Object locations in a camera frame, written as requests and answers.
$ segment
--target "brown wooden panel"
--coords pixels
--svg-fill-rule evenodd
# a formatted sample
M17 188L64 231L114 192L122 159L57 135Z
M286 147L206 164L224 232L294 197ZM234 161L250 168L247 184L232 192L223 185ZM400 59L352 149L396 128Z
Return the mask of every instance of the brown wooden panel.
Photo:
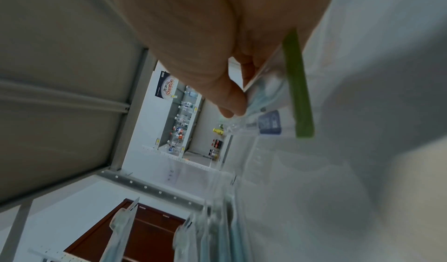
M132 200L125 199L70 245L65 252L91 262L99 262L112 235L110 221L120 208L127 208L131 203ZM172 239L175 230L183 222L184 220L179 217L138 204L124 256L138 262L173 261Z

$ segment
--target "blue label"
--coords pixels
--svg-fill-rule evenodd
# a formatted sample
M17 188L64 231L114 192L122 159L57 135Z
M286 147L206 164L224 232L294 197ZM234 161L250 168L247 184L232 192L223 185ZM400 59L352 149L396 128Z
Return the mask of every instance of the blue label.
M260 134L281 134L281 120L278 110L259 116L257 126Z

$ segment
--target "green strip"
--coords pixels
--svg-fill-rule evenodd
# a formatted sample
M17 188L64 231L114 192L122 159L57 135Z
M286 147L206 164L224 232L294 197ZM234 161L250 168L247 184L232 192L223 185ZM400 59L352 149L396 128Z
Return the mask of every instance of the green strip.
M291 31L284 38L283 51L296 121L296 137L313 137L315 127L313 125L312 108L296 30Z

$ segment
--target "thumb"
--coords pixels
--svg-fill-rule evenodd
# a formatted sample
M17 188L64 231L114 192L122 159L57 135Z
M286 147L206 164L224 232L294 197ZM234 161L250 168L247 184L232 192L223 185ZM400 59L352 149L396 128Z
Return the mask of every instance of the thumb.
M211 82L203 83L196 87L205 98L219 106L219 110L226 118L233 114L242 116L247 109L247 100L242 89L225 73Z

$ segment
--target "brown door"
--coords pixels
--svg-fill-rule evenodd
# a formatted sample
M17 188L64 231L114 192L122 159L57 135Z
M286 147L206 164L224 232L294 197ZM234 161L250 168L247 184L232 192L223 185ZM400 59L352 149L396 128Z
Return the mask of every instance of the brown door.
M112 235L109 227L113 215L127 208L132 201L125 199L101 221L70 245L65 252L91 262L99 262ZM149 206L138 204L129 241L124 251L125 262L172 262L172 240L178 226L185 220Z

